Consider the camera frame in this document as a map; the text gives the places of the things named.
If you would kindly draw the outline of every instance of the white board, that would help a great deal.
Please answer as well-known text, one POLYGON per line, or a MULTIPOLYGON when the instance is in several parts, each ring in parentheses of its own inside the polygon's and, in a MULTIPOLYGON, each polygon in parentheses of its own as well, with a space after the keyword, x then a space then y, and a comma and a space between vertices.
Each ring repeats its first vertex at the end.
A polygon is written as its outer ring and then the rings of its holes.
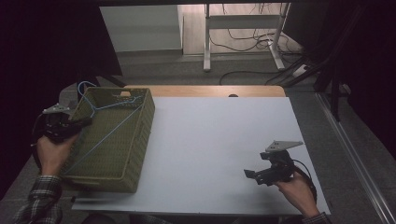
MULTIPOLYGON (((135 194, 81 192, 77 210, 185 215, 300 214, 277 187, 244 169, 270 167, 274 140, 304 141, 286 97, 155 97, 151 136, 135 194)), ((288 150, 309 169, 318 209, 330 214, 305 145, 288 150)))

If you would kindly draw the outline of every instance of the plastic basket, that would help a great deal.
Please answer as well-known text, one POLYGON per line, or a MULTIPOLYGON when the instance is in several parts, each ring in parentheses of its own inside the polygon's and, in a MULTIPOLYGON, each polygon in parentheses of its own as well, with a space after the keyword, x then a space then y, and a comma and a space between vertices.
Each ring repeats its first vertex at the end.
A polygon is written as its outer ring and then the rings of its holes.
POLYGON ((149 89, 88 88, 72 119, 92 117, 61 171, 67 189, 136 192, 155 105, 149 89))

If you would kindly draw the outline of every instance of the plaid shirt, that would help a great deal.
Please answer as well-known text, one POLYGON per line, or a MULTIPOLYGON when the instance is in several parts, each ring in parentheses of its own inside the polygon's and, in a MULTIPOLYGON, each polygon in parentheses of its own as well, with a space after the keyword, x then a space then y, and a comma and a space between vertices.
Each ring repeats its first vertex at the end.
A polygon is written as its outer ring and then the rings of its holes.
POLYGON ((62 195, 61 179, 42 175, 35 180, 28 202, 15 215, 13 223, 59 223, 62 210, 57 204, 62 195))
POLYGON ((304 218, 303 223, 304 224, 331 224, 329 218, 326 216, 325 213, 321 213, 320 215, 317 215, 317 216, 311 217, 311 218, 304 218))

